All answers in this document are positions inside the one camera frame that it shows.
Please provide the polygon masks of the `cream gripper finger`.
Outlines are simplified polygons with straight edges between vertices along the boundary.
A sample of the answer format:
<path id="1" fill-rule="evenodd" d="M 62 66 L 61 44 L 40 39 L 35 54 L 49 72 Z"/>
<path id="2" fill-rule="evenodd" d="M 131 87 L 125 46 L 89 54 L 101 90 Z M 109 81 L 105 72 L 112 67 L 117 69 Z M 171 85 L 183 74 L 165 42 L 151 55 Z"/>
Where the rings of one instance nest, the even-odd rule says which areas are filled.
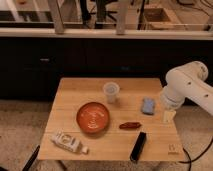
<path id="1" fill-rule="evenodd" d="M 164 123 L 172 122 L 175 115 L 176 115 L 175 110 L 165 110 L 163 115 L 163 122 Z"/>

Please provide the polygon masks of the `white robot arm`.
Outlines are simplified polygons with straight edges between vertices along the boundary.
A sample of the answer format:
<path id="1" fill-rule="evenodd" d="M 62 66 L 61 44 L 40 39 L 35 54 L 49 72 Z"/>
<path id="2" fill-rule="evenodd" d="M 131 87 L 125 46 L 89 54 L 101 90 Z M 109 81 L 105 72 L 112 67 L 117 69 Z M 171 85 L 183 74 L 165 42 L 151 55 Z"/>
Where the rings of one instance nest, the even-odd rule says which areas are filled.
<path id="1" fill-rule="evenodd" d="M 213 86 L 205 80 L 207 66 L 193 61 L 169 70 L 165 76 L 167 85 L 159 94 L 164 107 L 163 122 L 170 123 L 185 99 L 188 98 L 213 116 Z"/>

